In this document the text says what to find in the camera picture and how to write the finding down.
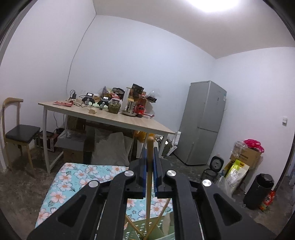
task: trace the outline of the ceiling light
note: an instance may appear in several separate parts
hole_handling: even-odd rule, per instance
[[[187,0],[204,12],[221,12],[235,7],[239,0]]]

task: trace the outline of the chair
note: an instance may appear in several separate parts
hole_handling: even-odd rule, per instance
[[[3,130],[3,138],[4,138],[4,145],[5,145],[5,151],[8,159],[9,168],[12,170],[12,164],[9,158],[9,153],[7,149],[7,143],[11,142],[13,144],[16,144],[18,148],[20,149],[21,155],[22,155],[22,146],[26,146],[27,148],[27,154],[29,163],[33,170],[33,175],[35,175],[35,170],[32,163],[31,153],[29,149],[29,143],[38,137],[38,145],[39,145],[39,152],[41,153],[41,145],[40,145],[40,128],[36,126],[30,126],[30,125],[23,125],[19,123],[19,110],[20,110],[20,103],[22,103],[24,100],[20,98],[7,98],[4,100],[2,105],[2,130]],[[5,118],[4,118],[4,110],[5,108],[12,104],[17,103],[17,126],[11,129],[9,132],[5,134]]]

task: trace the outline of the concrete floor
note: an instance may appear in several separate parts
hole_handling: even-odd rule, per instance
[[[59,153],[49,152],[49,158],[53,160]],[[29,175],[30,168],[26,157],[20,157],[13,163],[13,170],[0,173],[0,207],[11,226],[22,239],[35,227],[40,206],[45,195],[63,164],[60,160],[47,174],[44,160],[41,160],[36,150],[32,151],[33,165],[37,178]],[[208,166],[186,166],[175,155],[166,157],[170,161],[172,169],[185,174],[190,180],[200,182],[200,176]],[[260,210],[245,211],[258,223],[278,234],[291,216],[291,192],[288,182],[284,181],[282,187],[277,191],[273,204],[266,212]],[[233,196],[236,202],[243,206],[244,194],[237,190]]]

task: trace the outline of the floral bedsheet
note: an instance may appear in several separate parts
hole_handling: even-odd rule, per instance
[[[60,206],[69,200],[77,191],[92,180],[106,182],[128,167],[107,165],[85,165],[65,163],[56,174],[41,206],[35,228],[53,214]],[[167,199],[155,197],[152,187],[150,217],[157,217],[162,211]],[[126,213],[132,221],[146,218],[146,199],[128,199]],[[172,212],[172,201],[169,202],[164,215]]]

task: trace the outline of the jar of pickles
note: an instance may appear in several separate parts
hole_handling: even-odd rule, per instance
[[[117,114],[121,108],[121,103],[119,99],[112,99],[111,102],[109,102],[109,112]]]

